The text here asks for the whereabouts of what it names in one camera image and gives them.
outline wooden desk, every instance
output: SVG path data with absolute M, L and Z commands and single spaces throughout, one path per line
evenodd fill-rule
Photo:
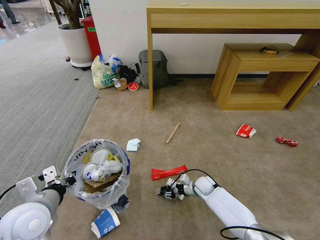
M 151 1 L 147 6 L 148 62 L 153 33 L 302 34 L 295 48 L 320 58 L 320 2 Z M 153 69 L 149 64 L 150 110 Z M 320 63 L 287 104 L 292 111 L 320 78 Z

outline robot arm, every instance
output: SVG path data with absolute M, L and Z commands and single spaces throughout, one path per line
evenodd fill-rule
M 294 240 L 285 233 L 263 229 L 246 206 L 209 176 L 200 177 L 193 183 L 186 174 L 182 174 L 180 183 L 169 179 L 158 194 L 168 199 L 178 197 L 181 200 L 184 196 L 199 196 L 227 227 L 220 231 L 221 235 L 224 230 L 230 230 L 236 238 L 243 240 Z
M 1 218 L 0 239 L 44 240 L 50 237 L 50 229 L 57 220 L 58 205 L 63 200 L 66 188 L 75 184 L 76 179 L 72 174 L 58 179 L 54 166 L 42 173 L 40 178 L 28 177 L 16 183 L 26 203 L 13 208 Z M 41 181 L 45 181 L 46 185 L 37 193 L 41 189 Z

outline red snack wrapper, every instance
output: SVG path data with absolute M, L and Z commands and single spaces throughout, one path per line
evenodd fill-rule
M 252 136 L 257 132 L 253 127 L 248 126 L 247 124 L 242 124 L 238 129 L 236 135 L 240 137 L 252 138 Z
M 188 169 L 186 165 L 183 165 L 181 167 L 177 167 L 171 170 L 159 170 L 159 169 L 151 168 L 151 179 L 152 181 L 154 181 L 157 179 L 166 178 L 173 175 L 178 175 L 180 173 L 186 172 L 187 170 Z

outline white plant pot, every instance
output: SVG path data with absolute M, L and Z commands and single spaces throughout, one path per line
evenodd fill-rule
M 75 67 L 91 66 L 93 59 L 85 29 L 65 29 L 68 27 L 69 23 L 61 24 L 58 29 L 71 64 Z

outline gray backpack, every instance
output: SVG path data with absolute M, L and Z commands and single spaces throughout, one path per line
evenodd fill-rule
M 168 84 L 167 59 L 161 50 L 153 50 L 153 88 L 166 87 Z M 149 88 L 148 50 L 139 53 L 140 81 Z

